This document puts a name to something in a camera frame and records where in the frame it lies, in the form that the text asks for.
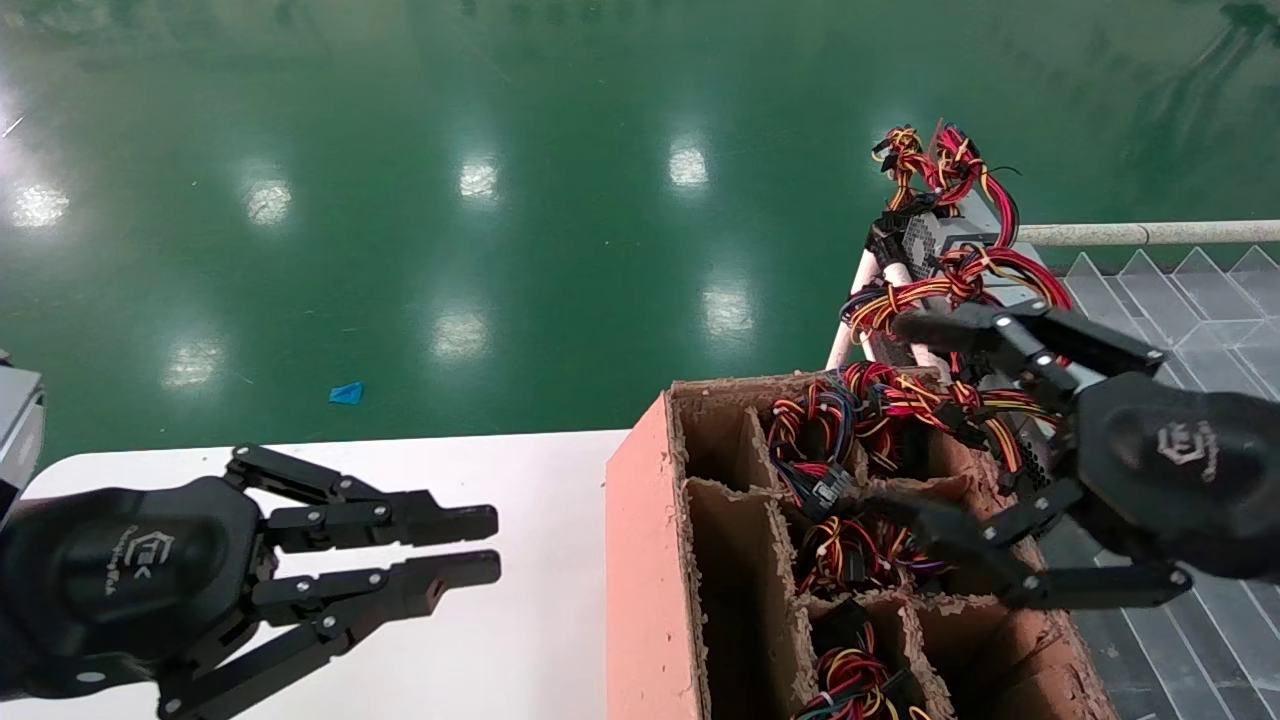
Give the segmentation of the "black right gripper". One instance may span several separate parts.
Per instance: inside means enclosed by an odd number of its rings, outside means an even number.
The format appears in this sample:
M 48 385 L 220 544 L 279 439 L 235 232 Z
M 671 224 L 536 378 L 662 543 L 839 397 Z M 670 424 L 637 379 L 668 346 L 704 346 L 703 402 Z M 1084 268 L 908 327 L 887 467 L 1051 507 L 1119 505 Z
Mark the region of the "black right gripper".
M 1164 351 L 1041 301 L 909 313 L 892 332 L 936 352 L 978 357 L 1043 410 L 1074 413 L 1075 480 L 1057 480 L 991 518 L 897 491 L 865 501 L 928 553 L 980 570 L 1005 606 L 1157 607 L 1193 587 L 1174 562 L 1212 577 L 1277 579 L 1275 402 L 1157 382 Z M 1073 514 L 1105 548 L 1133 560 L 1036 569 L 1015 555 L 1034 529 Z

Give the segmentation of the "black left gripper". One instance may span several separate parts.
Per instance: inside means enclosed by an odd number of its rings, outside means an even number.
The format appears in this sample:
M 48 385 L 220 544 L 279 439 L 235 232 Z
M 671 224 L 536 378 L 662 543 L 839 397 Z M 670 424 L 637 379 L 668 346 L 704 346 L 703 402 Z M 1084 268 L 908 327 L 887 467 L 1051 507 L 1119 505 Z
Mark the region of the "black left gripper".
M 276 560 L 259 527 L 287 553 L 426 547 L 490 538 L 498 511 L 447 509 L 428 489 L 385 492 L 257 445 L 234 448 L 228 482 L 20 502 L 3 528 L 3 698 L 198 674 L 159 683 L 159 717 L 233 719 L 383 625 L 431 615 L 447 591 L 500 578 L 499 553 L 480 550 L 260 582 Z M 262 521 L 247 489 L 292 506 Z M 259 623 L 288 630 L 215 667 Z

